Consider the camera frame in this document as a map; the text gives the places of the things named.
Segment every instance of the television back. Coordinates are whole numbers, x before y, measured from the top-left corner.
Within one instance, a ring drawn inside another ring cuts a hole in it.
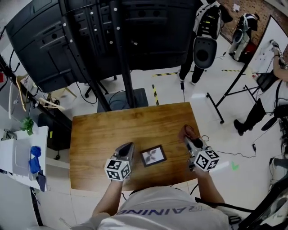
[[[176,67],[187,58],[200,0],[122,0],[123,38],[131,70]],[[108,0],[33,0],[7,25],[15,53],[44,92],[86,82],[69,48],[62,17],[76,31],[91,77],[121,74]]]

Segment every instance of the black boot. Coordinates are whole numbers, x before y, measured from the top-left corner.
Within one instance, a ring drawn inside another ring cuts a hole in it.
[[[237,129],[238,133],[240,136],[243,136],[244,132],[246,131],[244,129],[244,124],[242,124],[241,122],[239,122],[237,119],[234,121],[234,127],[235,129]]]

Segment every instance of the wooden hanger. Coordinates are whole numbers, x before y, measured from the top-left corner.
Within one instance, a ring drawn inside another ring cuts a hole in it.
[[[22,108],[23,110],[26,112],[26,101],[23,100],[23,95],[22,95],[22,90],[21,90],[21,80],[28,77],[29,74],[25,74],[24,76],[17,76],[16,77],[16,84],[19,90],[19,96],[21,99],[21,104],[22,104]]]
[[[59,106],[59,105],[56,105],[56,104],[54,104],[54,103],[52,103],[52,102],[49,102],[49,101],[45,100],[44,98],[39,98],[38,100],[39,100],[39,102],[43,105],[44,108],[59,109],[59,110],[61,110],[61,111],[65,110],[64,107]]]

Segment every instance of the picture frame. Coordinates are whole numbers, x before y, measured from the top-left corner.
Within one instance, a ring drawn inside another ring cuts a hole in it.
[[[160,162],[166,161],[162,145],[158,145],[140,152],[144,167],[149,167]]]

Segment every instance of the yellow black tape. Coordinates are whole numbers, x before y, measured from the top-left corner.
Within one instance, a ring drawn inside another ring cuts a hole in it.
[[[222,71],[225,71],[225,72],[240,72],[240,70],[222,70]]]
[[[159,101],[158,101],[158,95],[156,93],[156,88],[154,85],[152,85],[152,88],[153,88],[153,92],[154,92],[154,97],[155,97],[155,103],[156,105],[158,106],[159,105]]]
[[[154,74],[154,75],[152,75],[152,77],[168,76],[168,75],[175,75],[175,74],[177,74],[177,72],[175,72],[175,73],[165,73],[165,74]]]

